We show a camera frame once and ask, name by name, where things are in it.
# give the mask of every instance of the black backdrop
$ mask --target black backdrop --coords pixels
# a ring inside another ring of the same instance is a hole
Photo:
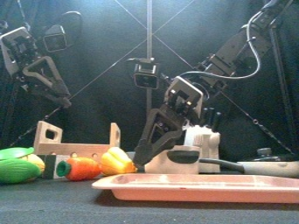
[[[55,59],[60,75],[72,94],[72,106],[51,116],[48,122],[63,128],[63,142],[107,144],[110,124],[122,129],[122,148],[133,151],[146,125],[146,90],[135,86],[126,60],[146,58],[147,2],[146,0],[22,1],[34,35],[66,11],[79,11],[83,30],[76,21],[64,21],[68,39],[79,42],[66,51],[47,53]],[[22,25],[15,1],[2,2],[2,16],[10,29]],[[263,6],[259,0],[154,0],[153,55],[163,64],[163,73],[175,77],[193,70],[210,53],[215,53],[230,37],[239,32],[250,17]],[[294,151],[298,151],[298,1],[289,8],[278,26],[279,49],[285,65],[285,81],[279,79],[274,52],[263,58],[263,69],[254,80],[242,81],[226,90],[230,98],[274,132]],[[12,82],[2,73],[3,95],[11,94]],[[285,97],[291,103],[285,104]],[[165,87],[154,91],[154,108],[161,107]],[[3,121],[6,113],[3,97]],[[261,131],[227,99],[211,105],[222,112],[221,157],[233,161],[254,157],[257,149],[285,149]],[[19,91],[14,104],[10,131],[3,134],[3,147],[56,109],[50,101]],[[15,146],[34,144],[35,131]]]

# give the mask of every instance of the vertical rod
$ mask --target vertical rod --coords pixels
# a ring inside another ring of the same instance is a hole
[[[295,131],[295,119],[294,119],[294,113],[291,109],[291,101],[290,101],[290,93],[287,91],[287,84],[286,84],[286,72],[285,72],[285,66],[282,61],[282,53],[279,49],[278,44],[278,36],[277,36],[277,30],[273,28],[270,30],[270,38],[273,42],[273,48],[274,48],[274,55],[275,55],[275,67],[277,67],[277,75],[279,79],[281,84],[281,92],[283,97],[283,104],[285,104],[285,115],[286,115],[286,125],[289,128],[290,138],[291,138],[291,147],[295,148],[298,145],[298,136]]]
[[[154,50],[154,40],[153,40],[153,35],[154,35],[154,3],[153,0],[147,0],[147,58],[153,58],[153,50]],[[149,115],[150,110],[153,108],[153,89],[146,90],[146,114]]]

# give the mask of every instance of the gray tabletop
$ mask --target gray tabletop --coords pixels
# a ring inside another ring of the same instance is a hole
[[[299,205],[123,201],[96,180],[0,185],[0,223],[299,223]]]

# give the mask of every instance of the black handle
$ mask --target black handle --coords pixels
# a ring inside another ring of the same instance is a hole
[[[199,161],[201,152],[197,150],[170,150],[167,157],[177,164],[194,164]]]
[[[233,163],[230,161],[215,159],[215,158],[201,158],[199,161],[201,161],[201,163],[205,163],[205,164],[221,165],[221,166],[231,169],[233,171],[237,171],[241,173],[246,172],[243,164]]]

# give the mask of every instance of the wooden block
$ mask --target wooden block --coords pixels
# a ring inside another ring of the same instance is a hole
[[[52,132],[52,138],[47,137],[47,131]],[[121,146],[121,129],[115,123],[111,123],[110,144],[62,143],[62,129],[47,122],[38,123],[34,141],[36,155],[68,155],[99,161],[103,153],[114,146]]]

